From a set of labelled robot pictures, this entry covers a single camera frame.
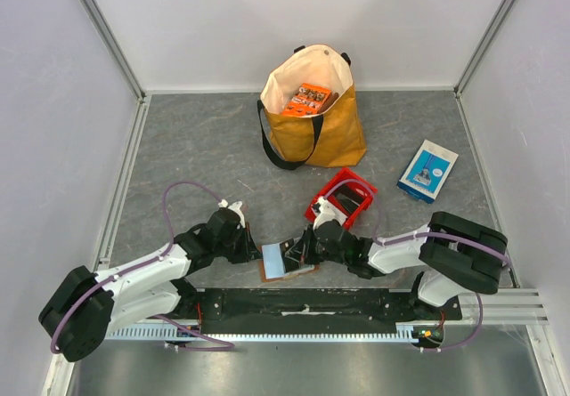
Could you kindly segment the brown leather card holder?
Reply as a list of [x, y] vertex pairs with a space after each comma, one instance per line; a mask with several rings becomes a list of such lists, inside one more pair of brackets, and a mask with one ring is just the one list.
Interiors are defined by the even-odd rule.
[[305, 263], [305, 266], [301, 267], [300, 270], [286, 273], [281, 258], [281, 244], [283, 242], [262, 246], [263, 258], [260, 263], [260, 274], [264, 283], [292, 279], [319, 270], [318, 265]]

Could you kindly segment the red plastic bin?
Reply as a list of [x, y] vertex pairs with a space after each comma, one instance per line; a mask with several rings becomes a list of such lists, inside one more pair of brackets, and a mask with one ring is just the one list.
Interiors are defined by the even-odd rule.
[[[329, 180], [313, 197], [312, 201], [310, 202], [308, 208], [305, 210], [305, 218], [309, 221], [309, 222], [313, 222], [314, 221], [314, 213], [311, 210], [311, 205], [313, 203], [316, 202], [317, 198], [320, 196], [325, 197], [328, 201], [330, 201], [334, 206], [336, 206], [333, 201], [333, 197], [332, 197], [332, 193], [339, 187], [342, 186], [349, 186], [353, 189], [360, 189], [362, 191], [366, 191], [370, 193], [370, 196], [372, 197], [372, 201], [370, 203], [370, 205], [373, 203], [374, 197], [378, 192], [378, 189], [376, 187], [374, 187], [372, 184], [370, 184], [369, 182], [365, 181], [361, 176], [359, 176], [358, 174], [356, 174], [355, 172], [353, 172], [352, 170], [350, 170], [347, 167], [342, 168], [340, 171], [338, 171], [331, 180]], [[351, 227], [354, 225], [356, 219], [360, 216], [361, 214], [359, 214], [354, 220], [348, 219], [346, 218], [345, 223], [343, 224], [343, 227], [347, 230], [350, 230]]]

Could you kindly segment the blue white box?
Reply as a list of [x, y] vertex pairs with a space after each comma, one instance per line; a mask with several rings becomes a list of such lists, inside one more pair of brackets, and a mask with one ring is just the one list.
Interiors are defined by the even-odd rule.
[[424, 140], [404, 169], [396, 187], [408, 195], [433, 204], [459, 155]]

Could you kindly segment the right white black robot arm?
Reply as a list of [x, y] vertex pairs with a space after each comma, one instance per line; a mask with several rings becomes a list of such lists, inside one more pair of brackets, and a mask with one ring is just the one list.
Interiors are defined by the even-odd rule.
[[503, 271], [508, 239], [500, 232], [446, 212], [418, 229], [391, 238], [359, 238], [334, 215], [319, 215], [302, 236], [281, 249], [286, 271], [339, 263], [362, 279], [425, 267], [408, 296], [410, 313], [428, 319], [464, 292], [493, 295]]

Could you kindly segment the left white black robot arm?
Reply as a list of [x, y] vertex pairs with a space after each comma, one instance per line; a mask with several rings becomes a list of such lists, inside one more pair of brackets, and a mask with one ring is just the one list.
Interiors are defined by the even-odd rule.
[[195, 311], [193, 272], [223, 257], [248, 263], [261, 253], [251, 237], [244, 205], [222, 202], [209, 220], [132, 262], [91, 272], [70, 271], [38, 321], [51, 337], [50, 349], [76, 362], [97, 349], [106, 336], [142, 319], [172, 313], [179, 319]]

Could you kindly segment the dark card stack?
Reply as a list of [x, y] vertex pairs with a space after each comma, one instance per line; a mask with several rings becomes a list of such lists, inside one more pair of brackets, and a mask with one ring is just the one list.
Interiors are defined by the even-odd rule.
[[349, 186], [337, 188], [333, 193], [333, 203], [346, 215], [354, 220], [363, 210], [367, 209], [372, 201], [369, 192], [353, 189]]

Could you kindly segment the yellow tote bag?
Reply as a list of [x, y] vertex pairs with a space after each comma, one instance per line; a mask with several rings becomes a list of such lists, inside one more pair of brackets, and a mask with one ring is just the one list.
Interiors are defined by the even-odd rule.
[[[331, 90], [332, 102], [312, 116], [285, 116], [303, 84]], [[351, 60], [326, 44], [299, 46], [268, 76], [256, 103], [263, 150], [283, 170], [303, 165], [355, 166], [366, 152], [358, 115]]]

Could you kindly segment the orange snack box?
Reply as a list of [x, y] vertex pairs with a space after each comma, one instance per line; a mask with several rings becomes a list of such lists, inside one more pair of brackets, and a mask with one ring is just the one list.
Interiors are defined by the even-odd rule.
[[328, 88], [318, 85], [302, 84], [283, 108], [286, 117], [314, 116], [324, 111], [324, 104], [332, 95]]

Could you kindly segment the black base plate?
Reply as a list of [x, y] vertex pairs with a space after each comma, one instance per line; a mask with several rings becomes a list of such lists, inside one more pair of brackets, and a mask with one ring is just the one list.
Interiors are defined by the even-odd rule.
[[387, 288], [206, 288], [167, 316], [200, 319], [210, 334], [387, 333], [401, 322], [462, 319], [457, 297], [432, 307]]

